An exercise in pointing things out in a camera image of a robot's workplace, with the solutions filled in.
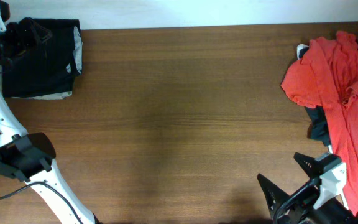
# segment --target table surface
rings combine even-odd
[[[104,223],[268,217],[256,176],[288,193],[318,156],[305,109],[280,88],[295,49],[358,22],[84,30],[83,74],[65,100],[7,99],[53,142],[62,175]],[[0,195],[23,186],[0,176]],[[58,223],[32,190],[0,201],[0,223]]]

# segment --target black cloth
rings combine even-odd
[[[303,58],[304,54],[308,50],[309,47],[301,49],[299,52],[299,58]],[[305,109],[312,123],[309,138],[313,140],[322,141],[325,146],[329,146],[331,144],[331,139],[329,138],[328,123],[323,107],[316,106],[316,108],[314,109],[305,107]]]
[[[2,93],[5,97],[35,97],[73,90],[80,75],[73,56],[74,27],[80,32],[79,20],[34,19],[51,30],[53,36],[44,44],[15,58],[11,69],[4,68]],[[71,72],[66,67],[70,64]]]

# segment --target white background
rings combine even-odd
[[[5,0],[11,21],[79,19],[82,29],[358,21],[358,0]]]

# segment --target wood grain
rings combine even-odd
[[[295,48],[358,22],[84,30],[84,74],[57,101],[7,99],[44,132],[80,200],[104,223],[218,223],[268,217],[256,176],[288,193],[307,178],[294,152],[305,110],[280,88]],[[22,186],[0,177],[0,195]],[[0,223],[58,223],[33,191],[0,201]]]

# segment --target red fabric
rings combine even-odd
[[[353,34],[310,41],[310,49],[288,69],[282,83],[295,103],[323,107],[333,151],[346,163],[345,198],[358,211],[358,50]]]

